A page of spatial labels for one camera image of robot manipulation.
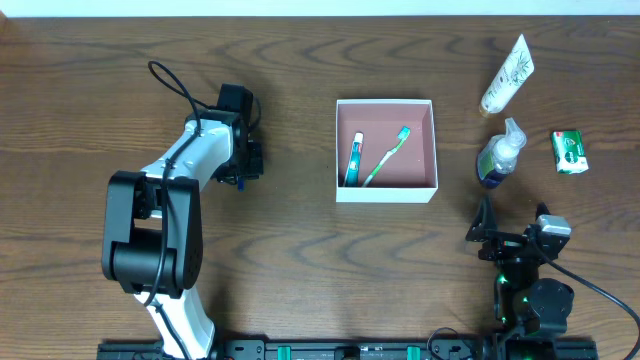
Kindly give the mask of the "clear pump bottle blue liquid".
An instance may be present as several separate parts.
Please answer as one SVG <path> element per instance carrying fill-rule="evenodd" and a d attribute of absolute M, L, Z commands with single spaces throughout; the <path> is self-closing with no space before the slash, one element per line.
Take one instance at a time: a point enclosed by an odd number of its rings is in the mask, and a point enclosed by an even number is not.
<path fill-rule="evenodd" d="M 476 174 L 487 189 L 498 187 L 514 172 L 517 157 L 526 145 L 527 137 L 513 118 L 505 120 L 506 132 L 493 136 L 476 159 Z"/>

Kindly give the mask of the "white box with pink interior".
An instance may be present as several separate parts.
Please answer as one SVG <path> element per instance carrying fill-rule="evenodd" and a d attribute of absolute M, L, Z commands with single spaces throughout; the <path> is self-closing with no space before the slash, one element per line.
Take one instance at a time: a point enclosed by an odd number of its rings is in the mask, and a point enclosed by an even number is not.
<path fill-rule="evenodd" d="M 425 99 L 341 99 L 336 102 L 336 201 L 338 203 L 427 203 L 439 187 L 433 105 Z M 367 176 L 398 143 L 410 136 L 368 187 Z M 364 134 L 358 185 L 344 187 L 351 144 Z"/>

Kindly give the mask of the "white teal toothpaste tube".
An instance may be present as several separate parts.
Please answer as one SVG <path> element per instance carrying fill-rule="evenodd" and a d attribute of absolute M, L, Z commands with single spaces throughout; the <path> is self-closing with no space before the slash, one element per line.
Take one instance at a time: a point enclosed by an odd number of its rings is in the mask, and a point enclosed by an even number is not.
<path fill-rule="evenodd" d="M 344 187 L 356 187 L 358 185 L 363 139 L 364 134 L 362 132 L 355 133 L 344 177 Z"/>

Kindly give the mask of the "green white toothbrush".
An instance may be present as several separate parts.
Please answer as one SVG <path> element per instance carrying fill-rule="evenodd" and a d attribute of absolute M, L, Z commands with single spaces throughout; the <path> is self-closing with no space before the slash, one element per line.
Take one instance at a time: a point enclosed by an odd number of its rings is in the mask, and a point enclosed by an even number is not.
<path fill-rule="evenodd" d="M 379 173 L 379 171 L 381 170 L 381 168 L 384 166 L 384 164 L 399 150 L 402 148 L 402 146 L 404 145 L 404 143 L 406 142 L 406 140 L 408 139 L 408 137 L 410 136 L 411 133 L 411 129 L 407 126 L 404 126 L 401 131 L 398 133 L 397 138 L 398 138 L 398 143 L 391 148 L 390 150 L 388 150 L 384 156 L 381 158 L 381 160 L 378 162 L 378 164 L 374 167 L 374 169 L 370 172 L 370 174 L 367 176 L 367 178 L 365 179 L 364 183 L 362 184 L 363 188 L 366 188 L 369 186 L 369 184 L 374 180 L 374 178 L 376 177 L 376 175 Z"/>

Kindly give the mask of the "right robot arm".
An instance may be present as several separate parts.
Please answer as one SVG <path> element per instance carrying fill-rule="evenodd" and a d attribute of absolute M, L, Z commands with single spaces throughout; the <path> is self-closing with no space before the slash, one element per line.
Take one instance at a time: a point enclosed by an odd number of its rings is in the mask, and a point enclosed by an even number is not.
<path fill-rule="evenodd" d="M 567 331 L 573 289 L 539 268 L 556 259 L 570 240 L 571 227 L 545 204 L 536 209 L 535 222 L 521 234 L 498 229 L 491 199 L 484 197 L 465 236 L 478 242 L 478 258 L 492 262 L 494 315 L 502 329 L 487 338 L 486 359 L 556 359 L 554 341 Z"/>

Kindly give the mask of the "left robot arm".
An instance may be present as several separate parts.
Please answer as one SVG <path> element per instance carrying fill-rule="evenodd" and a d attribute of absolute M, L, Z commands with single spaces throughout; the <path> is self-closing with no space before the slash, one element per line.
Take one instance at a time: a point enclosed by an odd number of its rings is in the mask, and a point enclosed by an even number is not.
<path fill-rule="evenodd" d="M 242 186 L 262 173 L 248 110 L 200 110 L 176 142 L 139 171 L 108 182 L 101 266 L 144 305 L 161 338 L 103 343 L 100 359 L 210 359 L 216 328 L 196 280 L 203 259 L 200 193 L 215 180 Z"/>

